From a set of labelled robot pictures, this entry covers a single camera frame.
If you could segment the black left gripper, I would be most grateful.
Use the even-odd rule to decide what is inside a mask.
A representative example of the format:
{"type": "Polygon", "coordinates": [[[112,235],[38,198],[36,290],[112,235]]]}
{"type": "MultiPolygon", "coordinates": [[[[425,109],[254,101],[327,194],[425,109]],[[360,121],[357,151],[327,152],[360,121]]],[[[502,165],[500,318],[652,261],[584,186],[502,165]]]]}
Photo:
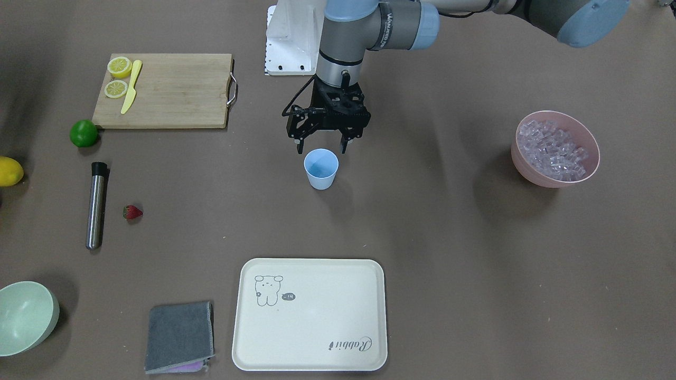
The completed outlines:
{"type": "Polygon", "coordinates": [[[359,84],[350,84],[352,77],[343,75],[334,87],[313,75],[287,104],[287,135],[295,140],[297,153],[304,150],[304,140],[320,130],[341,133],[341,154],[349,142],[360,139],[369,125],[371,113],[364,105],[364,93],[359,84]],[[312,84],[311,105],[298,106],[295,101],[312,84]]]}

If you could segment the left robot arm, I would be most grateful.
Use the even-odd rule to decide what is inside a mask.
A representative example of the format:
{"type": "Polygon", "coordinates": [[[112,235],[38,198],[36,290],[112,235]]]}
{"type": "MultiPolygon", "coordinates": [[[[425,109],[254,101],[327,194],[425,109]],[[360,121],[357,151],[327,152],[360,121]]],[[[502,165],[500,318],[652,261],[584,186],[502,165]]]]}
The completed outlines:
{"type": "Polygon", "coordinates": [[[328,1],[317,68],[307,84],[311,104],[290,101],[283,116],[301,154],[314,132],[338,130],[341,151],[360,139],[370,113],[358,84],[367,51],[425,50],[436,41],[443,17],[493,12],[514,15],[558,42],[585,48],[623,19],[628,1],[328,1]]]}

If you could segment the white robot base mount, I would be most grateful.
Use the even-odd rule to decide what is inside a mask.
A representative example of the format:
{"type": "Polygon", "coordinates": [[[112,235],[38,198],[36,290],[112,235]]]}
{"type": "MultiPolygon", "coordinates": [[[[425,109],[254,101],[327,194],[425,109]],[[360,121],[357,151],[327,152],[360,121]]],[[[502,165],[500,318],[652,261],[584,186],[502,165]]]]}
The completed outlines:
{"type": "Polygon", "coordinates": [[[278,1],[268,7],[264,74],[316,74],[326,5],[278,1]]]}

